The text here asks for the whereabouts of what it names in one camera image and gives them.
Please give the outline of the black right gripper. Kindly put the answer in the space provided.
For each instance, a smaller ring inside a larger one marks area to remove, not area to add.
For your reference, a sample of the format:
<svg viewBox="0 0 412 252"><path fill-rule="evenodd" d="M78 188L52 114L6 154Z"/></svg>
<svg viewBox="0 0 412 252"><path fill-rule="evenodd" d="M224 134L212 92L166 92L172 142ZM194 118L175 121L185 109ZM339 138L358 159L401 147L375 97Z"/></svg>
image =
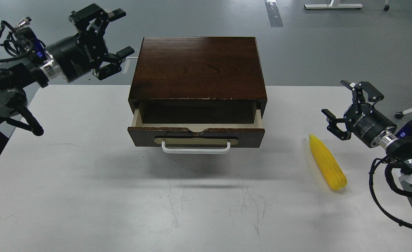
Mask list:
<svg viewBox="0 0 412 252"><path fill-rule="evenodd" d="M381 132L387 129L394 132L397 129L397 125L373 107L384 99L384 95L369 82L356 84L342 80L340 83L351 90L353 102L344 113L345 118L336 118L329 110L321 110L327 117L327 130L343 141L349 140L352 132L366 146L376 147L378 144L374 143L374 139ZM339 123L345 123L347 131L342 131L337 126Z"/></svg>

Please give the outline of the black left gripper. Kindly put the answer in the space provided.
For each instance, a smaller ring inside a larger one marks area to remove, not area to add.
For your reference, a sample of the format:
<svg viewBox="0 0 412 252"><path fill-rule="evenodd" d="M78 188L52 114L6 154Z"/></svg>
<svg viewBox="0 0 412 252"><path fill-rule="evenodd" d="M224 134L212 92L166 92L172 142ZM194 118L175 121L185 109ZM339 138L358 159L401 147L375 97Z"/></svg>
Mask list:
<svg viewBox="0 0 412 252"><path fill-rule="evenodd" d="M98 80L104 80L121 72L121 64L135 50L128 46L116 53L109 53L100 35L105 34L110 22L124 16L126 11L121 8L107 11L95 3L71 12L69 21L76 27L78 34L46 47L48 54L61 67L63 78L67 83L73 82L91 70Z"/></svg>

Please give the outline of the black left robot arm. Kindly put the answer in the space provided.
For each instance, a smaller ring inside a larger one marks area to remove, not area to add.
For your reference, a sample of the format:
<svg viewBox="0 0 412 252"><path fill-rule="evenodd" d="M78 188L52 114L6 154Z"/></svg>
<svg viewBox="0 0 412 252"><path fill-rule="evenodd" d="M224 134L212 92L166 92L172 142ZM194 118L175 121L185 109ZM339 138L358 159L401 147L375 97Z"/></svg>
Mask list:
<svg viewBox="0 0 412 252"><path fill-rule="evenodd" d="M42 88L54 78L70 83L89 72L99 80L120 73L121 64L134 53L130 46L109 53L105 30L111 22L126 16L121 8L113 11L93 3L72 11L69 21L77 33L51 45L45 45L30 29L30 17L16 26L0 22L0 124L43 135L43 128L28 110L24 88L38 83Z"/></svg>

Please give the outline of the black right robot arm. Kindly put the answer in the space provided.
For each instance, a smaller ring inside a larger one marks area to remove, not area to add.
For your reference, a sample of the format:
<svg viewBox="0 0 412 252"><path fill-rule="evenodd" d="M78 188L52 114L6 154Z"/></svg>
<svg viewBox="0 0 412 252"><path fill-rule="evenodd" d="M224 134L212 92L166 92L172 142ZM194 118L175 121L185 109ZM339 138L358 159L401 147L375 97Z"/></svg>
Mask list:
<svg viewBox="0 0 412 252"><path fill-rule="evenodd" d="M386 116L375 109L384 95L369 82L340 82L352 93L352 104L342 118L322 109L328 122L327 130L338 139L349 140L355 135L369 148L377 146L385 150L384 158L373 160L369 171L369 190L377 207L399 226L412 229L412 224L387 212L379 203L374 191L374 174L380 164L386 164L385 180L398 195L412 198L412 120L400 130Z"/></svg>

